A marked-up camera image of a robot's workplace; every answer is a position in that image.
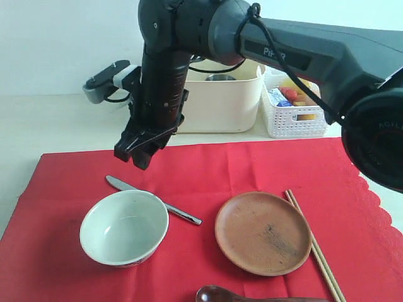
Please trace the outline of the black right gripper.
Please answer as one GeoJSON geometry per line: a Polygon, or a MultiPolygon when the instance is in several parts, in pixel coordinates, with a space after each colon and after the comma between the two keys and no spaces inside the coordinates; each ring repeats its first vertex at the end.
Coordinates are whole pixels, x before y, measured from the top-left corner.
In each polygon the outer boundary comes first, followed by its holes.
{"type": "Polygon", "coordinates": [[[114,146],[114,156],[146,170],[154,154],[166,147],[171,138],[168,130],[181,116],[184,83],[191,55],[188,52],[144,52],[141,88],[135,98],[131,117],[121,138],[114,146]],[[145,143],[154,135],[165,133],[145,143]]]}

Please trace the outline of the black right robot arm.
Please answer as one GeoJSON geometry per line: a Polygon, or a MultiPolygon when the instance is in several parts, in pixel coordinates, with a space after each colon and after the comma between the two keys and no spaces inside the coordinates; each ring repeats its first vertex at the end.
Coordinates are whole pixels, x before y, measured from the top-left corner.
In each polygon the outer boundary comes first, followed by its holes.
{"type": "Polygon", "coordinates": [[[183,122],[192,56],[224,65],[253,60],[284,71],[341,126],[352,163],[402,191],[402,33],[262,18],[245,1],[141,1],[144,39],[120,160],[148,168],[183,122]]]}

